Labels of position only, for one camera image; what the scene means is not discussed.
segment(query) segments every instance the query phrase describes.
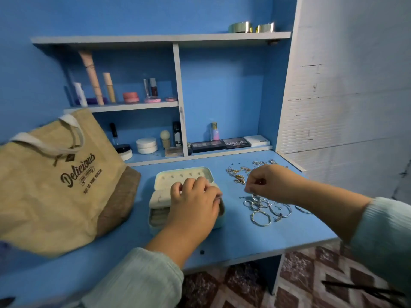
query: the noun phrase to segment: sleeve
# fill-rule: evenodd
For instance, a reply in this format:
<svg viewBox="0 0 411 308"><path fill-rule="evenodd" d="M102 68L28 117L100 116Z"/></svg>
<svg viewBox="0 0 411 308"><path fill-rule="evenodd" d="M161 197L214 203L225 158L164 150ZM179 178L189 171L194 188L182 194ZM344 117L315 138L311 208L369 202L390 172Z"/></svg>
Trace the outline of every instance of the sleeve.
<svg viewBox="0 0 411 308"><path fill-rule="evenodd" d="M81 302L85 308L175 307L183 279L165 254L135 248Z"/></svg>
<svg viewBox="0 0 411 308"><path fill-rule="evenodd" d="M410 293L410 205L375 198L363 213L350 245L358 261L399 290Z"/></svg>

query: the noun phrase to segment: brown bag bottom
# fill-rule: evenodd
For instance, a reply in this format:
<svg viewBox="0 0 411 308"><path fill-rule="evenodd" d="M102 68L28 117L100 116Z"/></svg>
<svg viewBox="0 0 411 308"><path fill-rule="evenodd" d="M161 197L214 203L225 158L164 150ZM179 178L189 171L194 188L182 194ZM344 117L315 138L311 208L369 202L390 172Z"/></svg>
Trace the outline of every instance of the brown bag bottom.
<svg viewBox="0 0 411 308"><path fill-rule="evenodd" d="M141 174L138 171L126 167L97 220L96 238L109 233L128 219L140 179Z"/></svg>

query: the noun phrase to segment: open jewelry box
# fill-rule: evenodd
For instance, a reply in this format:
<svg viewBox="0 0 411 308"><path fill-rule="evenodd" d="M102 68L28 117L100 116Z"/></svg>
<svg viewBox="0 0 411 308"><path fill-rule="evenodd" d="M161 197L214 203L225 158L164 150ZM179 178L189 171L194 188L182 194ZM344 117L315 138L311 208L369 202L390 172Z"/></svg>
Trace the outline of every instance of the open jewelry box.
<svg viewBox="0 0 411 308"><path fill-rule="evenodd" d="M148 215L148 225L150 226L150 232L152 234L159 232L166 223L168 213L170 212L170 188L172 184L177 181L183 184L187 178L197 179L200 176L205 177L212 186L218 187L214 182L213 174L211 174L210 169L207 167L192 167L181 170L163 171L156 175L154 183L155 191L150 199L150 212ZM223 199L221 199L220 212L213 229L222 227L224 219L225 206Z"/></svg>

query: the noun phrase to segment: shelf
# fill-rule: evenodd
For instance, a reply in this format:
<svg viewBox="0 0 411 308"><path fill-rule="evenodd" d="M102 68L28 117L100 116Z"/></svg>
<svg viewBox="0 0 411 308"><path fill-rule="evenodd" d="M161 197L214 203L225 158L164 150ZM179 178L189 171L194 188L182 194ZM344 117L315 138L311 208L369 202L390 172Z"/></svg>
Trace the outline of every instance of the shelf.
<svg viewBox="0 0 411 308"><path fill-rule="evenodd" d="M261 146L261 147L246 147L246 148L237 148L237 149L223 149L223 150L215 150L215 151L208 151L208 152L200 152L197 154L192 154L187 157L174 157L174 158L166 158L164 154L164 150L159 148L156 152L152 154L136 154L133 151L133 157L126 162L129 166L140 166L140 165L150 165L150 164L158 164L158 163L168 163L168 162L177 162L177 161L184 161L184 160L194 160L194 159L203 159L203 158L211 158L217 157L222 155L232 155L232 154L243 154L247 152L256 152L256 151L264 151L264 150L272 150L272 146Z"/></svg>
<svg viewBox="0 0 411 308"><path fill-rule="evenodd" d="M175 34L146 36L56 36L31 38L37 46L67 45L76 49L160 47L178 43L180 47L218 47L267 45L271 41L291 38L291 32L237 34Z"/></svg>
<svg viewBox="0 0 411 308"><path fill-rule="evenodd" d="M162 101L160 103L137 103L137 104L107 104L104 106L100 105L91 105L85 108L89 108L93 113L103 113L107 111L121 111L121 110L137 110L137 109L150 109L150 108L165 108L165 107L178 107L178 101ZM64 113L72 113L83 107L71 107L64 109Z"/></svg>

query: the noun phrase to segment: white bag handle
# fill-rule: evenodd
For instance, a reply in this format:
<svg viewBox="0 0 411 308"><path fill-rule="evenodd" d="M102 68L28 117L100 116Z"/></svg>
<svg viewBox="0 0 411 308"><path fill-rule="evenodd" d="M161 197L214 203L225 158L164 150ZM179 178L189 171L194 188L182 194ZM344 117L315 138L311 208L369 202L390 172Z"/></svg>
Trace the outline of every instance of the white bag handle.
<svg viewBox="0 0 411 308"><path fill-rule="evenodd" d="M76 147L76 148L53 147L53 146L50 146L50 145L42 142L41 140L35 138L34 136L32 136L28 133L25 133L25 132L18 133L16 136L11 138L10 141L11 142L26 142L30 145L33 145L33 146L39 148L40 150L42 150L42 151L44 151L44 152L46 152L47 154L50 154L50 155L76 154L77 152L79 152L84 147L84 144L85 144L83 130L81 129L81 127L80 127L79 123L77 122L77 120L75 119L75 117L72 116L71 114L65 114L65 115L59 117L59 119L75 128L75 130L77 131L77 134L79 134L79 137L80 137L80 147Z"/></svg>

